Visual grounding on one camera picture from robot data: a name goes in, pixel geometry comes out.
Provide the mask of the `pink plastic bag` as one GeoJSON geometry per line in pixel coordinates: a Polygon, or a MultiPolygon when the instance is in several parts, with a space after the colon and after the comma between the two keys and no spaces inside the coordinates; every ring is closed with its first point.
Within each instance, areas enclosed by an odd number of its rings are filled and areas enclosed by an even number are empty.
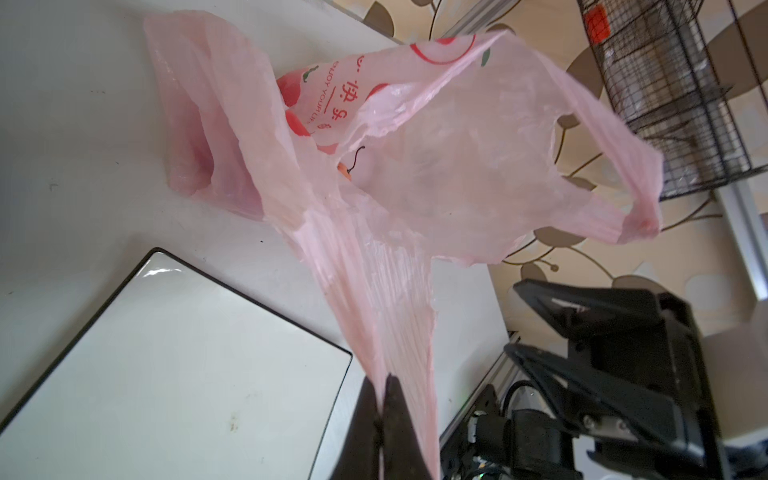
{"type": "Polygon", "coordinates": [[[144,32],[170,186],[285,237],[375,387],[400,380],[431,477],[432,261],[496,264],[545,227],[610,244],[659,233],[661,154],[512,33],[277,77],[213,14],[152,15],[144,32]]]}

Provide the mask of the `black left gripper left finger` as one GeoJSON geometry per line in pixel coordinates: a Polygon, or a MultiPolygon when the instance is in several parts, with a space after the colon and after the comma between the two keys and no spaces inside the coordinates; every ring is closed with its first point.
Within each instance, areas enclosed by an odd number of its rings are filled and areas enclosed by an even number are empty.
{"type": "Polygon", "coordinates": [[[365,378],[350,426],[330,480],[379,478],[380,415],[372,382],[365,378]]]}

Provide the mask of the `aluminium frame post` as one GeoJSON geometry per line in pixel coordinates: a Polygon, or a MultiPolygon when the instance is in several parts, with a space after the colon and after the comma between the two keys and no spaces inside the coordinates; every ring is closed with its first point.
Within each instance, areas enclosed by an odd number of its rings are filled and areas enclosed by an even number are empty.
{"type": "Polygon", "coordinates": [[[746,180],[715,191],[758,302],[767,299],[767,233],[746,180]]]}

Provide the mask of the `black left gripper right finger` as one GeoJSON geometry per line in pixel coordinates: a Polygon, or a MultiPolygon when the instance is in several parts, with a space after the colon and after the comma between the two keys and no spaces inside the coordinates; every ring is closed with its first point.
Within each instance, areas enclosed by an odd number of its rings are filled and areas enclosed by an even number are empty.
{"type": "Polygon", "coordinates": [[[430,480],[400,380],[386,380],[381,417],[383,478],[430,480]]]}

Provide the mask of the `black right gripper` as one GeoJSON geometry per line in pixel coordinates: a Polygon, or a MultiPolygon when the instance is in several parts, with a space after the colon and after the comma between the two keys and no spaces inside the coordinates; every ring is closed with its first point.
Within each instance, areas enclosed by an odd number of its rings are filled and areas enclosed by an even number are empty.
{"type": "Polygon", "coordinates": [[[729,479],[691,307],[670,293],[526,279],[515,293],[560,336],[568,359],[525,344],[504,352],[590,457],[638,479],[729,479]]]}

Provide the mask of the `white square board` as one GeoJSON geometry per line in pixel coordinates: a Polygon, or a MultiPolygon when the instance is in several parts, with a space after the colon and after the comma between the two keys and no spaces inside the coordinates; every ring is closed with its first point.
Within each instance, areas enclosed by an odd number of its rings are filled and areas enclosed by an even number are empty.
{"type": "Polygon", "coordinates": [[[1,428],[5,479],[307,479],[351,354],[155,249],[1,428]]]}

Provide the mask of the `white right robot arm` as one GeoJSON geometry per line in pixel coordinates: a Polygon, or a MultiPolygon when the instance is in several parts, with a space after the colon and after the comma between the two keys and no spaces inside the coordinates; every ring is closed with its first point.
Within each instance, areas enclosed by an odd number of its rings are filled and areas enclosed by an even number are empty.
{"type": "Polygon", "coordinates": [[[482,390],[441,453],[445,478],[577,479],[574,442],[591,461],[636,479],[729,479],[690,306],[647,289],[527,279],[517,295],[567,342],[560,356],[504,349],[543,409],[482,390]]]}

